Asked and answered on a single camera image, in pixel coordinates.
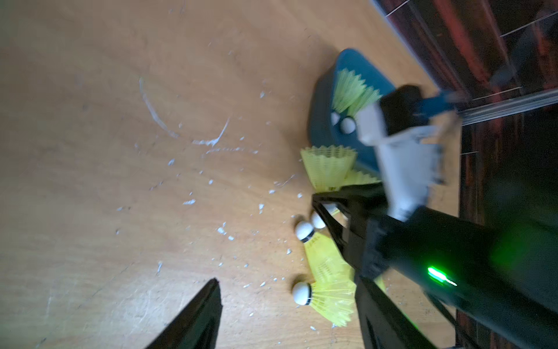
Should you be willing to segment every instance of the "green led light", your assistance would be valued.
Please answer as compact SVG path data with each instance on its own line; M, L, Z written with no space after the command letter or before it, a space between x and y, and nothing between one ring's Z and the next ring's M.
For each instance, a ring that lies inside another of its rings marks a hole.
M443 272L441 272L440 270L438 270L438 269L436 269L432 266L428 268L428 275L430 275L431 278L436 279L441 283L449 283L453 286L457 286L457 284L455 282L448 279L446 274L444 274Z

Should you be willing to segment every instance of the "blue tray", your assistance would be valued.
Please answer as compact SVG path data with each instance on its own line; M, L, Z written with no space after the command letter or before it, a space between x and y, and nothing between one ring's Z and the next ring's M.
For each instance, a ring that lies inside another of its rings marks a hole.
M316 83L310 106L308 138L312 145L317 147L343 145L355 149L358 154L355 167L379 174L374 148L360 143L356 132L346 135L339 129L341 121L347 117L346 112L341 114L341 120L336 125L331 124L333 90L338 72L345 68L349 71L354 70L357 75L360 74L366 81L366 85L379 89L381 95L387 95L395 90L395 86L360 52L354 49L343 50L337 57L335 65Z

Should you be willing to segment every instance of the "shuttlecock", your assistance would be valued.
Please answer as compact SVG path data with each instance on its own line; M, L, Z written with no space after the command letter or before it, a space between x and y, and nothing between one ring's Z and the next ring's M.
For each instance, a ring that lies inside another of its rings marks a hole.
M343 186L346 185L363 185L363 184L373 184L381 182L378 178L372 177L367 173L362 173L361 171L350 170L347 173L347 177L343 181Z
M307 221L298 223L295 233L304 243L306 258L316 281L353 280L353 268L345 262L331 238L316 232Z
M339 128L341 129L342 133L348 135L350 133L353 133L357 129L357 123L353 118L346 117L341 121Z
M297 283L292 288L296 304L309 305L337 326L347 326L354 312L356 285L350 280L328 283Z
M332 108L339 114L357 101L364 93L366 85L354 70L343 69L337 73L337 82L333 91Z
M354 117L360 110L364 107L382 98L380 90L374 90L373 87L368 87L364 90L353 104L349 105L349 110L347 110L347 115Z
M353 149L333 145L306 148L300 151L300 155L318 193L339 190L357 158Z

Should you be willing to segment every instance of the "white debris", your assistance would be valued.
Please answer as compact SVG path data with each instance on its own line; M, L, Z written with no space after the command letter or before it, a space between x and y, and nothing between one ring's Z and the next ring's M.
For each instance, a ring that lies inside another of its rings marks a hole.
M193 144L199 144L199 145L210 145L212 148L219 142L219 140L221 139L221 137L223 136L223 133L225 133L225 130L227 129L227 126L229 125L229 121L230 118L227 119L227 122L225 124L225 127L223 127L223 130L221 131L221 134L219 135L219 137L215 138L214 140L210 140L210 141L192 141Z
M169 134L169 136L173 137L173 138L178 138L178 135L174 132L172 132L171 130L169 130L167 128L167 125L165 125L165 123L163 122L163 120L161 120L159 118L159 115L157 115L157 112L155 111L155 108L153 108L153 106L151 105L151 103L149 102L149 100L147 99L147 95L145 94L145 92L143 91L143 79L140 78L139 79L139 92L141 93L141 97L143 99L143 102L145 103L145 105L147 106L147 109L149 109L149 113L151 114L151 117L153 118L153 120L165 131L167 131L167 133Z

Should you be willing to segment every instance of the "wooden floor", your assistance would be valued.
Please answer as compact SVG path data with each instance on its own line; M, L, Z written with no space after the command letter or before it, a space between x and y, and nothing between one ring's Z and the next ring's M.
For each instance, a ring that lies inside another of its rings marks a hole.
M362 347L358 321L331 329L295 308L309 269L291 217L310 208L299 149L312 88L340 50L435 91L367 0L0 8L3 348L144 347L213 277L219 348ZM388 293L451 345L397 280Z

